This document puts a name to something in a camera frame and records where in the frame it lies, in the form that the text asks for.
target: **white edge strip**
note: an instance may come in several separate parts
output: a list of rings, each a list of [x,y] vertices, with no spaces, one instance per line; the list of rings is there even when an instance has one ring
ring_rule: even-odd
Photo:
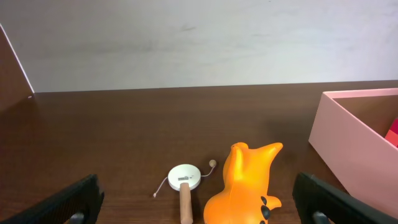
[[[25,75],[26,81],[27,81],[27,83],[29,84],[30,89],[32,90],[32,93],[35,93],[35,91],[33,90],[32,85],[30,84],[29,79],[27,78],[27,75],[26,75],[26,72],[25,72],[25,70],[24,70],[24,67],[22,67],[22,64],[21,64],[21,62],[19,61],[19,58],[18,58],[17,54],[15,53],[14,48],[12,47],[11,41],[10,41],[10,39],[8,39],[8,36],[7,36],[7,34],[6,34],[6,31],[5,31],[4,28],[2,27],[1,23],[0,23],[0,27],[1,27],[1,30],[3,31],[4,35],[6,36],[6,39],[7,39],[7,41],[8,41],[8,44],[10,45],[11,50],[12,50],[12,52],[13,52],[14,55],[15,55],[15,58],[17,59],[17,62],[18,62],[18,64],[19,64],[19,67],[21,68],[23,74]]]

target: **yellow toy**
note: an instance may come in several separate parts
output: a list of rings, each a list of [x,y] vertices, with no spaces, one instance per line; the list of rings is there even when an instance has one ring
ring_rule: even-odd
[[[282,149],[273,143],[259,149],[249,149],[243,142],[233,144],[225,161],[225,188],[205,206],[206,224],[265,224],[270,211],[282,203],[268,196],[271,162]]]

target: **brown wooden panel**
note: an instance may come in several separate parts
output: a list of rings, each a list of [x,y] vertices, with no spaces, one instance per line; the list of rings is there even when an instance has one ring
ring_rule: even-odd
[[[166,183],[152,194],[173,166],[193,164],[205,174],[215,159],[214,173],[192,191],[194,223],[203,223],[206,202],[223,189],[230,146],[279,141],[284,148],[271,165],[268,194],[282,208],[269,222],[298,224],[298,172],[343,189],[308,143],[321,93],[394,86],[398,81],[36,93],[0,115],[0,218],[94,173],[105,190],[97,224],[179,223],[178,192]]]
[[[0,112],[31,94],[32,90],[0,27]]]
[[[385,137],[398,117],[398,95],[335,99],[351,114]]]

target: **wall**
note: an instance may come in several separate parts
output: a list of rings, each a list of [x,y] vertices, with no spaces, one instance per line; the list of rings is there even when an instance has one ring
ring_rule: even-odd
[[[398,78],[396,0],[2,0],[36,92]]]

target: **toy animal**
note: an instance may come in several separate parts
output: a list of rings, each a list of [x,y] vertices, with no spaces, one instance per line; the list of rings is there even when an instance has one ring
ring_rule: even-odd
[[[271,162],[282,147],[273,143],[249,149],[243,142],[233,144],[223,169],[225,188],[207,202],[205,223],[268,223],[271,210],[282,206],[279,199],[267,195]]]

